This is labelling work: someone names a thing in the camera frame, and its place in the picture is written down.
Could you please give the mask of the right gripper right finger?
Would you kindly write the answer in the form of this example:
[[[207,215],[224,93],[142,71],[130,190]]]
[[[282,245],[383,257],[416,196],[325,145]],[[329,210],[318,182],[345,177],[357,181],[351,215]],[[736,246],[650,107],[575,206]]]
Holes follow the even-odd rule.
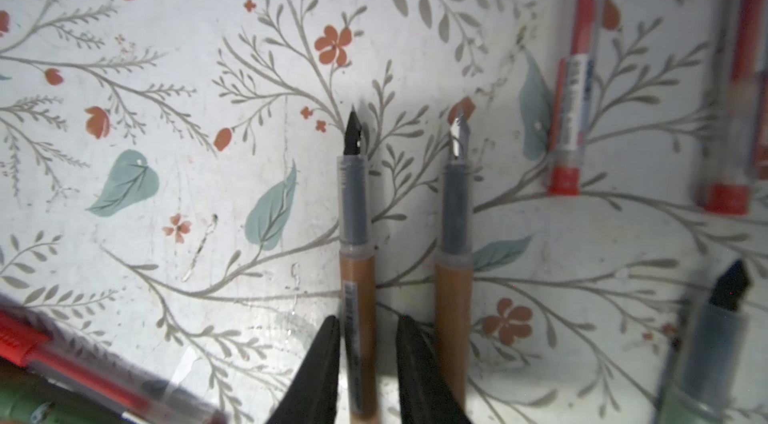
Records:
[[[403,423],[471,423],[444,381],[416,321],[410,316],[402,316],[398,321],[396,364]]]

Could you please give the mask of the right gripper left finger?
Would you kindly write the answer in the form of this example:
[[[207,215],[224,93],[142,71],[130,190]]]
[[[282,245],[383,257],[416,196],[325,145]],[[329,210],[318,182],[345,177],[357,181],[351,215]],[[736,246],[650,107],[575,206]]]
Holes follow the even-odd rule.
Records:
[[[269,424],[335,422],[340,348],[339,319],[327,316]]]

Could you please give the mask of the gold marker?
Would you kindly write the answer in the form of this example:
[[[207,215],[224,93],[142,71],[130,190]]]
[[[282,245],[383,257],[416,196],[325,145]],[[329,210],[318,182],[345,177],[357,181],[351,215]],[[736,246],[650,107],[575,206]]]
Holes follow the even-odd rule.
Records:
[[[367,200],[362,124],[349,114],[337,161],[339,263],[350,421],[377,423],[375,255]]]

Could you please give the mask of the light green marker pen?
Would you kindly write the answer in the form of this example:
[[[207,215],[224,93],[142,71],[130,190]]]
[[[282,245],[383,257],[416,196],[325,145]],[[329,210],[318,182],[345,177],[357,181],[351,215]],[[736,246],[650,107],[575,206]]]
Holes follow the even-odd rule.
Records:
[[[749,327],[749,316],[741,306],[751,285],[747,266],[738,259],[697,307],[663,392],[658,423],[725,421]]]

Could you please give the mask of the floral table mat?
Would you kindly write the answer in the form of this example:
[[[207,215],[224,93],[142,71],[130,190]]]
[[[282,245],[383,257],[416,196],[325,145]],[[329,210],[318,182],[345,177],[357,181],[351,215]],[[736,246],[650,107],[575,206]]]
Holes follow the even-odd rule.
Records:
[[[262,423],[340,308],[336,162],[364,126],[378,419],[430,330],[439,176],[474,163],[467,411],[650,423],[691,305],[753,285],[729,423],[767,419],[767,189],[695,200],[720,0],[605,0],[581,192],[546,190],[566,0],[1,0],[1,293],[69,353]]]

